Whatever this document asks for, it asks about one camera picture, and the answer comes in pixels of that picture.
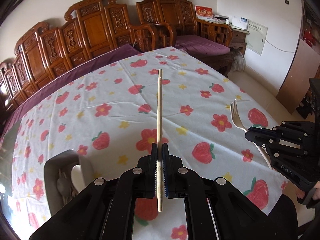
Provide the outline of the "person's right hand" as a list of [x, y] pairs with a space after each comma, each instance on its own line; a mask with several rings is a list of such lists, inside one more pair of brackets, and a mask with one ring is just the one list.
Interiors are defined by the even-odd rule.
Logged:
[[318, 182], [316, 183], [316, 185], [314, 186], [314, 188], [315, 188], [315, 192], [314, 192], [312, 198], [313, 198], [314, 200], [318, 200], [318, 199], [320, 199], [320, 181], [318, 181]]

